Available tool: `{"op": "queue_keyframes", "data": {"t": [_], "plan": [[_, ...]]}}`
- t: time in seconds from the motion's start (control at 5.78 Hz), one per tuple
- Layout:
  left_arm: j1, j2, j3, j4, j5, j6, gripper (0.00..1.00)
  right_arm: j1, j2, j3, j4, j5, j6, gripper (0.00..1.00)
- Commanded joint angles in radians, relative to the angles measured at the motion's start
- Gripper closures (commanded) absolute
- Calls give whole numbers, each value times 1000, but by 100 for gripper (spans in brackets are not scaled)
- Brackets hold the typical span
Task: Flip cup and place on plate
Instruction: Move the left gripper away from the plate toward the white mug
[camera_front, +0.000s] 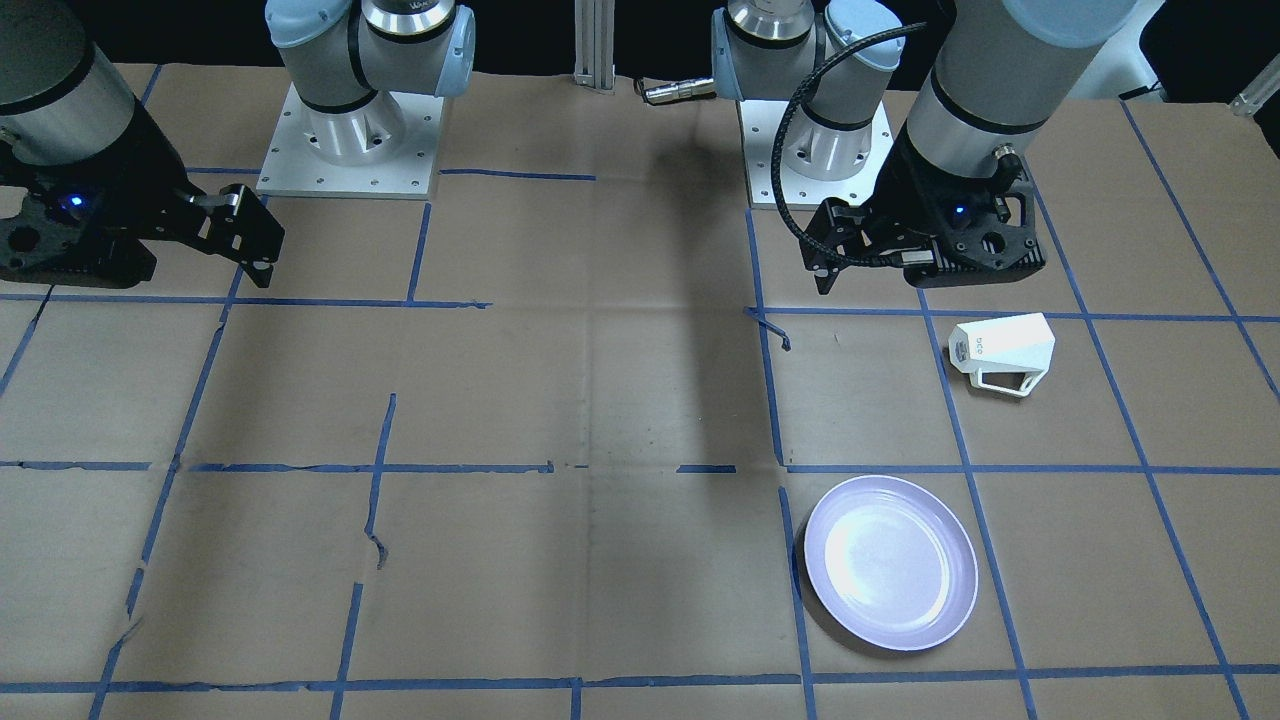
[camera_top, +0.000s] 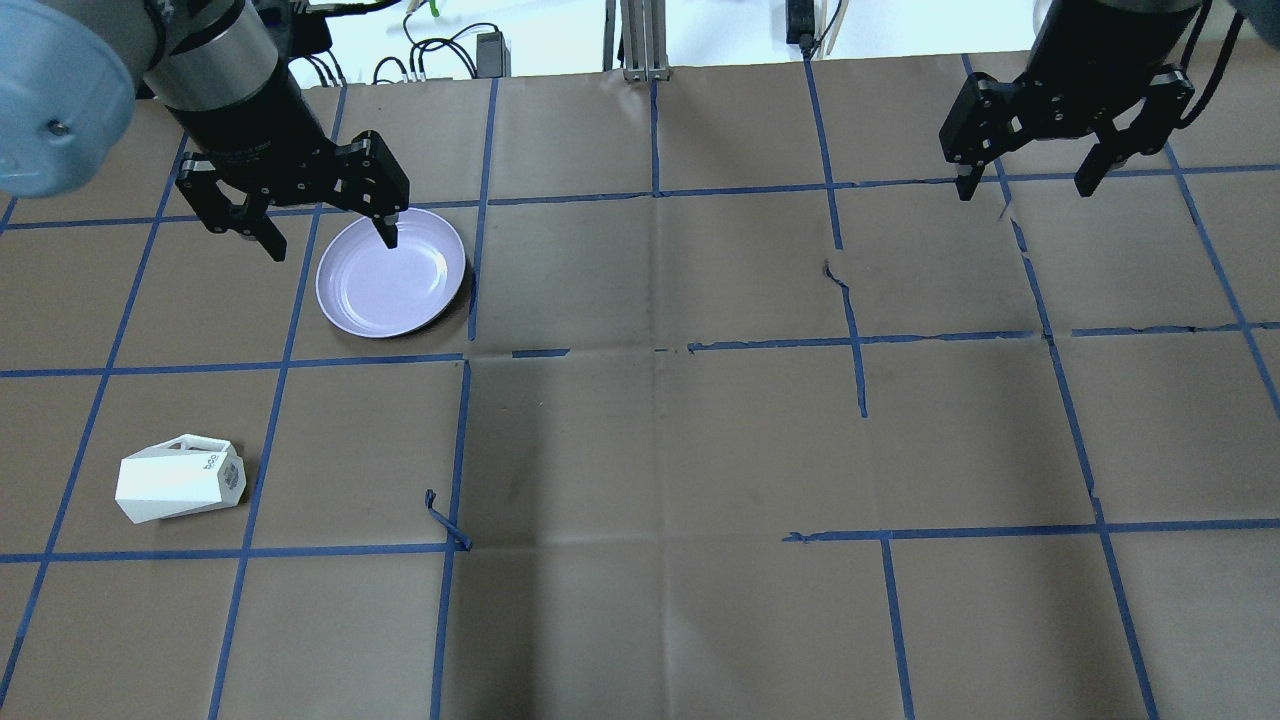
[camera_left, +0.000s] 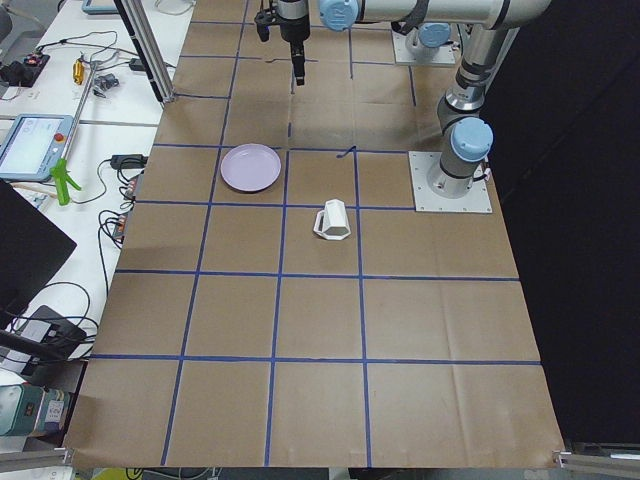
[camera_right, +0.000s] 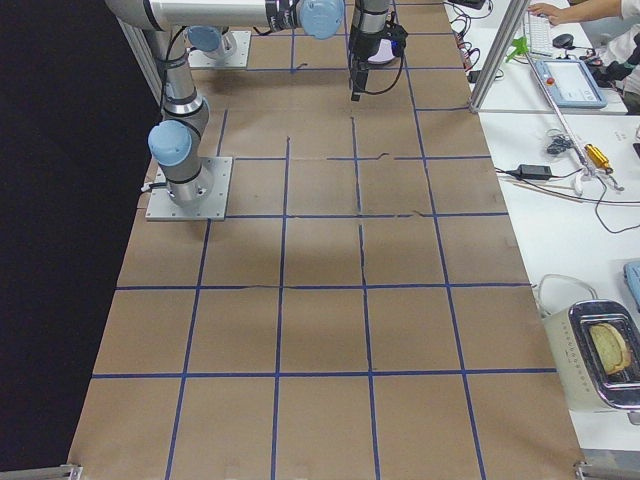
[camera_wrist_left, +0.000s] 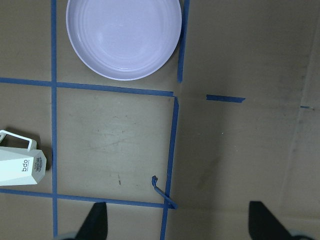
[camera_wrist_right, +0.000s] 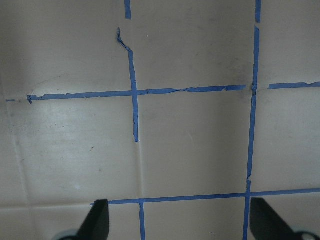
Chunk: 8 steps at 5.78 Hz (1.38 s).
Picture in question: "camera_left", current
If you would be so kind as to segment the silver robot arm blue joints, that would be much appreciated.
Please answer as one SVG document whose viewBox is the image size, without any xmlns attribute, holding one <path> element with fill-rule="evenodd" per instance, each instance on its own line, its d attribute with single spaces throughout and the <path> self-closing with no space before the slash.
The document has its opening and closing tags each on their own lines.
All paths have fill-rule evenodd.
<svg viewBox="0 0 640 480">
<path fill-rule="evenodd" d="M 319 16 L 333 31 L 356 23 L 391 22 L 406 35 L 425 22 L 470 24 L 455 81 L 441 98 L 437 116 L 443 133 L 441 169 L 467 179 L 487 160 L 494 134 L 479 118 L 487 84 L 511 31 L 539 17 L 548 1 L 320 1 Z"/>
</svg>

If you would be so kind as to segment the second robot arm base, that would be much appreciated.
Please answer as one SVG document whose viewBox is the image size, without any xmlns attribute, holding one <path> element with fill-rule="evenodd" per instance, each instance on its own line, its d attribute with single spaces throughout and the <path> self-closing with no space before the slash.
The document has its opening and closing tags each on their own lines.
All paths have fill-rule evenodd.
<svg viewBox="0 0 640 480">
<path fill-rule="evenodd" d="M 405 46 L 416 57 L 433 56 L 450 42 L 451 33 L 448 23 L 421 23 L 407 34 Z"/>
</svg>

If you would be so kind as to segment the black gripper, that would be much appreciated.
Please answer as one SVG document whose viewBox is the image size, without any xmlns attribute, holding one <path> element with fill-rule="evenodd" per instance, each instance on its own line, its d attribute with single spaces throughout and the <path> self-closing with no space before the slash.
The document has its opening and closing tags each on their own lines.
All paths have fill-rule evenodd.
<svg viewBox="0 0 640 480">
<path fill-rule="evenodd" d="M 310 36 L 309 4 L 307 0 L 279 0 L 276 2 L 281 37 L 290 44 L 293 76 L 297 86 L 305 84 L 304 41 Z"/>
</svg>

